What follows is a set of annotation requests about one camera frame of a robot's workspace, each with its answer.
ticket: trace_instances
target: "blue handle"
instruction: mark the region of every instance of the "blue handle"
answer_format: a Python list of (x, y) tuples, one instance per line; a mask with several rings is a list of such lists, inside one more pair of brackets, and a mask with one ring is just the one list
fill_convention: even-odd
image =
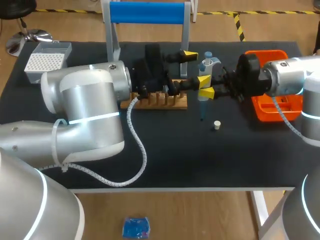
[(112, 23), (183, 25), (184, 15), (183, 2), (110, 2)]

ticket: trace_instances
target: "orange rack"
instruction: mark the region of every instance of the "orange rack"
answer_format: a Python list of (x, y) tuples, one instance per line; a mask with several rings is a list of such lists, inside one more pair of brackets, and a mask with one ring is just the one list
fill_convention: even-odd
[[(245, 54), (255, 54), (260, 66), (263, 67), (269, 61), (287, 59), (286, 52), (282, 50), (251, 50)], [(251, 98), (256, 115), (261, 122), (281, 122), (283, 119), (278, 113), (271, 97), (266, 94)], [(303, 98), (301, 95), (277, 96), (276, 101), (289, 121), (295, 120), (302, 111)]]

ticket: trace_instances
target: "white cable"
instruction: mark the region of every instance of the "white cable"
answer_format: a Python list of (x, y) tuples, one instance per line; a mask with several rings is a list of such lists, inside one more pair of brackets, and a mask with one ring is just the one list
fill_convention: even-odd
[(292, 130), (292, 132), (294, 132), (295, 134), (297, 134), (300, 138), (302, 138), (302, 134), (301, 132), (299, 132), (297, 129), (295, 129), (294, 126), (292, 126), (292, 124), (288, 121), (288, 119), (286, 118), (285, 114), (282, 112), (279, 104), (277, 103), (276, 98), (273, 96), (272, 97), (272, 101), (275, 105), (275, 108), (278, 110), (281, 118), (283, 119), (284, 123)]
[[(132, 125), (132, 121), (131, 121), (131, 112), (132, 112), (132, 109), (134, 108), (135, 104), (138, 102), (138, 98), (136, 97), (135, 99), (133, 99), (130, 103), (130, 105), (128, 106), (128, 109), (127, 109), (127, 112), (126, 112), (126, 121), (128, 123), (128, 126), (129, 126), (129, 129), (130, 129), (130, 132), (132, 133), (136, 143), (138, 144), (138, 146), (140, 147), (140, 150), (141, 150), (141, 153), (142, 153), (142, 166), (139, 170), (139, 172), (131, 179), (127, 180), (127, 181), (124, 181), (124, 182), (114, 182), (114, 181), (110, 181), (108, 179), (105, 179), (104, 177), (100, 176), (99, 174), (91, 171), (90, 169), (84, 167), (84, 166), (80, 166), (80, 165), (77, 165), (77, 164), (73, 164), (73, 163), (67, 163), (67, 167), (69, 168), (73, 168), (73, 169), (77, 169), (79, 171), (82, 171), (86, 174), (89, 174), (90, 176), (92, 176), (93, 178), (99, 180), (100, 182), (108, 185), (108, 186), (111, 186), (111, 187), (124, 187), (124, 186), (127, 186), (129, 184), (132, 184), (134, 181), (136, 181), (141, 175), (142, 173), (145, 171), (146, 169), (146, 166), (147, 166), (147, 152), (145, 150), (145, 147), (143, 145), (143, 143), (141, 142), (140, 138), (138, 137), (135, 129), (134, 129), (134, 126)], [(52, 169), (52, 168), (56, 168), (56, 167), (59, 167), (58, 165), (56, 164), (53, 164), (53, 165), (49, 165), (49, 166), (45, 166), (45, 167), (41, 167), (39, 168), (39, 170), (46, 170), (46, 169)]]

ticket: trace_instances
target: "blue object on floor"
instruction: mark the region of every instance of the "blue object on floor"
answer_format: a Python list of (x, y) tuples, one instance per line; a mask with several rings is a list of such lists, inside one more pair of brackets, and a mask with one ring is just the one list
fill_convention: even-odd
[(129, 239), (147, 239), (150, 233), (149, 219), (147, 217), (131, 218), (124, 221), (122, 236)]

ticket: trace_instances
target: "black table mat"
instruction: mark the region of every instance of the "black table mat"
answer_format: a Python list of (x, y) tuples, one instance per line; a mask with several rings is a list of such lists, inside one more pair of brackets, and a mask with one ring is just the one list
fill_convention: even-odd
[[(0, 124), (34, 120), (53, 123), (39, 86), (31, 85), (24, 73), (28, 58), (37, 43), (27, 42), (0, 99)], [(144, 43), (121, 44), (120, 59), (130, 67), (144, 55)], [(161, 43), (165, 53), (176, 52), (179, 43)], [(299, 57), (294, 42), (191, 42), (189, 50), (200, 59), (210, 51), (233, 70), (239, 56), (248, 50), (281, 49), (289, 57)], [(107, 61), (106, 44), (73, 42), (68, 66)], [(188, 64), (188, 75), (197, 76), (198, 62)], [(172, 65), (173, 77), (179, 66)], [(210, 101), (206, 118), (200, 121), (195, 92), (188, 93), (188, 110), (134, 110), (132, 122), (144, 143), (148, 163), (143, 175), (128, 188), (245, 188), (294, 187), (319, 162), (320, 150), (304, 143), (283, 123), (260, 123), (251, 101), (239, 104), (229, 97)], [(111, 158), (83, 162), (82, 166), (105, 178), (122, 182), (133, 177), (142, 163), (141, 152), (131, 136), (126, 112), (120, 113), (125, 139), (124, 150)], [(219, 131), (210, 131), (215, 120)], [(295, 123), (299, 129), (299, 120)], [(71, 189), (108, 188), (75, 169), (44, 171)]]

